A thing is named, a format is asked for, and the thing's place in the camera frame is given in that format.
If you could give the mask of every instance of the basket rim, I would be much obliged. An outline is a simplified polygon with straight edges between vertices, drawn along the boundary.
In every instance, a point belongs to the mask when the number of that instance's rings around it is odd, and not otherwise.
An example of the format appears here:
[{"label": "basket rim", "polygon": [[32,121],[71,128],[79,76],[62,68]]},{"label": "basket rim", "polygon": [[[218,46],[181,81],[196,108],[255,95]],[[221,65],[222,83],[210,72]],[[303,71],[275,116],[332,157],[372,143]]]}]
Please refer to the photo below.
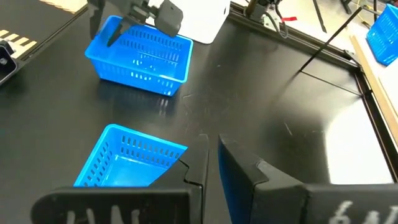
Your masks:
[{"label": "basket rim", "polygon": [[[86,56],[87,58],[89,58],[90,60],[97,60],[97,61],[100,61],[100,62],[102,62],[102,63],[110,64],[109,62],[107,62],[106,60],[103,60],[102,58],[99,58],[99,57],[95,57],[95,56],[90,55],[89,52],[91,51],[92,43],[96,40],[97,36],[100,35],[100,33],[102,32],[102,30],[108,25],[108,23],[110,23],[110,21],[111,21],[112,19],[119,19],[119,20],[121,20],[122,17],[121,17],[121,16],[109,16],[109,17],[107,18],[107,20],[105,21],[104,25],[103,25],[103,26],[101,27],[101,29],[97,32],[97,34],[95,35],[94,39],[90,42],[89,46],[88,46],[87,49],[85,50],[85,56]],[[152,27],[152,26],[150,26],[150,25],[148,25],[148,24],[145,24],[145,25],[143,25],[143,26],[146,27],[146,28],[153,29],[153,30],[158,30],[158,29],[156,29],[155,27]],[[163,74],[155,75],[155,74],[153,74],[152,72],[148,72],[147,70],[142,70],[142,69],[139,69],[139,68],[138,68],[138,69],[135,69],[135,70],[137,70],[137,71],[139,71],[139,72],[146,73],[146,74],[148,74],[148,75],[150,75],[150,76],[153,76],[153,77],[165,78],[165,79],[168,79],[168,80],[173,81],[173,82],[179,82],[179,83],[185,83],[185,82],[187,82],[187,80],[188,80],[189,66],[190,66],[191,57],[192,57],[193,40],[192,40],[192,39],[189,39],[189,38],[187,38],[187,37],[181,36],[181,35],[176,35],[175,37],[184,39],[184,40],[186,40],[186,41],[189,41],[189,43],[190,43],[190,48],[189,48],[188,57],[187,57],[187,58],[188,58],[188,59],[187,59],[187,64],[186,64],[186,67],[185,67],[184,79],[180,80],[180,79],[168,77],[167,75],[163,75]],[[116,66],[121,67],[121,68],[126,68],[126,69],[129,69],[129,70],[132,69],[132,68],[130,68],[130,67],[121,65],[121,64],[118,63],[118,62],[113,63],[113,65],[116,65]]]},{"label": "basket rim", "polygon": [[398,18],[398,7],[393,6],[391,4],[386,4],[386,8],[384,10],[386,10],[386,9],[391,11]]}]

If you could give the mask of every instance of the blue plastic basket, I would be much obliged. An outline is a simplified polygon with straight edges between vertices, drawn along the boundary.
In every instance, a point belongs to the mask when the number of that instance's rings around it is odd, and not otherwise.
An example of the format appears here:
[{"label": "blue plastic basket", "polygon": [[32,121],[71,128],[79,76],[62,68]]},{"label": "blue plastic basket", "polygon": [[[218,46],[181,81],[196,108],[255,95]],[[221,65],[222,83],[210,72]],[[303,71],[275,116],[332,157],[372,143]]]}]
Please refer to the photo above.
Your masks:
[{"label": "blue plastic basket", "polygon": [[108,125],[81,170],[75,187],[147,187],[187,147],[116,124]]},{"label": "blue plastic basket", "polygon": [[98,76],[105,80],[172,96],[188,78],[193,41],[171,38],[150,27],[135,25],[107,47],[121,18],[110,16],[86,49]]},{"label": "blue plastic basket", "polygon": [[387,4],[366,39],[379,63],[387,66],[398,58],[398,8]]}]

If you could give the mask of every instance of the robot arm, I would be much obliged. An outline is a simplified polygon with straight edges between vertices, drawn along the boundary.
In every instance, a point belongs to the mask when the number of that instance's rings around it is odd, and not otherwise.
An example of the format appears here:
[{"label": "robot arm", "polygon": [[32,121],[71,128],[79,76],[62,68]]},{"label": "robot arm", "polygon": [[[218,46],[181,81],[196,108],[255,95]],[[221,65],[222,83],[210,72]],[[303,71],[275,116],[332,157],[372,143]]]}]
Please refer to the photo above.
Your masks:
[{"label": "robot arm", "polygon": [[[289,35],[288,28],[285,22],[282,19],[282,14],[279,12],[279,3],[282,0],[247,0],[249,3],[248,6],[244,10],[244,15],[256,22],[260,22],[261,24],[271,23],[274,26],[274,29],[279,35],[286,39]],[[284,25],[284,34],[280,32],[279,23],[275,22],[275,19],[269,13],[270,9],[275,9],[276,14],[281,19]]]},{"label": "robot arm", "polygon": [[[88,0],[90,12],[90,36],[94,39],[101,23],[106,0]],[[108,0],[113,3],[123,14],[123,19],[108,40],[111,46],[119,36],[128,28],[136,24],[145,24],[147,18],[155,20],[155,26],[163,33],[174,37],[178,34],[183,13],[170,0],[164,0],[159,8],[149,6],[149,0]]]}]

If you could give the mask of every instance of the wire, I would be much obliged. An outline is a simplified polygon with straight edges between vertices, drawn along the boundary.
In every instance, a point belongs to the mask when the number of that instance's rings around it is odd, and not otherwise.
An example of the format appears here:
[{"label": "wire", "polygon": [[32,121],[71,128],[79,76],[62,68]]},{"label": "wire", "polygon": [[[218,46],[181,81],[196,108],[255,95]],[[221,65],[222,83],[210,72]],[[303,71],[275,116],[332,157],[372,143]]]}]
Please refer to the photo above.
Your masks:
[{"label": "wire", "polygon": [[274,26],[276,32],[277,32],[283,39],[286,39],[286,38],[289,36],[289,30],[288,30],[288,28],[287,28],[287,25],[286,25],[285,21],[283,20],[282,14],[279,12],[279,8],[278,8],[278,5],[277,5],[277,4],[275,5],[275,11],[276,11],[276,14],[280,17],[280,19],[281,19],[281,21],[282,21],[282,23],[283,23],[283,25],[284,25],[285,35],[283,35],[283,34],[280,32],[280,30],[278,29],[278,27],[277,27],[277,25],[276,25],[276,22],[274,21],[274,19],[272,18],[272,16],[271,16],[267,11],[264,12],[264,14],[265,14],[265,15],[269,18],[269,20],[272,22],[272,25]]},{"label": "wire", "polygon": [[[357,2],[356,2],[356,9],[358,9],[359,8],[359,2],[360,2],[361,0],[358,0]],[[366,20],[364,20],[362,17],[361,17],[361,13],[359,13],[358,14],[358,17],[359,17],[359,19],[362,21],[362,23],[364,24],[364,25],[366,25],[366,26],[369,26],[369,28],[370,28],[370,23],[368,23]]]}]

